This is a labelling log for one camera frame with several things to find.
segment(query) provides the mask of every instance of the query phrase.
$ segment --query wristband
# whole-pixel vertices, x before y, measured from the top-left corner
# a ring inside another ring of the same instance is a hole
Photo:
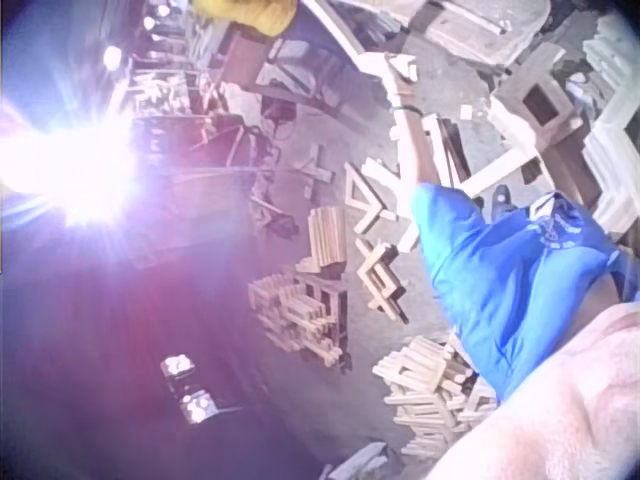
[[[391,107],[391,113],[396,113],[398,110],[406,110],[407,112],[417,113],[420,117],[424,117],[422,110],[414,105],[399,105],[397,107]]]

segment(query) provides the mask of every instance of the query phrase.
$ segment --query yellow object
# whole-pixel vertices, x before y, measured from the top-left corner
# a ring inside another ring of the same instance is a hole
[[[296,7],[297,0],[193,0],[200,15],[249,25],[270,37],[289,26]]]

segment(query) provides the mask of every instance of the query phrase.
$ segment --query blue sleeve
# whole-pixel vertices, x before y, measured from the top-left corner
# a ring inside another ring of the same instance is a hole
[[[440,185],[419,185],[411,211],[432,280],[452,252],[471,242],[487,226],[480,209],[464,192]]]

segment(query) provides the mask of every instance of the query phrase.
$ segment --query dark wall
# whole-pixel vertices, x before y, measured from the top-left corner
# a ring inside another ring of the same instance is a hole
[[[246,248],[208,244],[143,272],[5,288],[2,448],[13,475],[314,478],[321,466],[259,388],[237,275]],[[159,368],[176,353],[217,403],[242,410],[188,426]]]

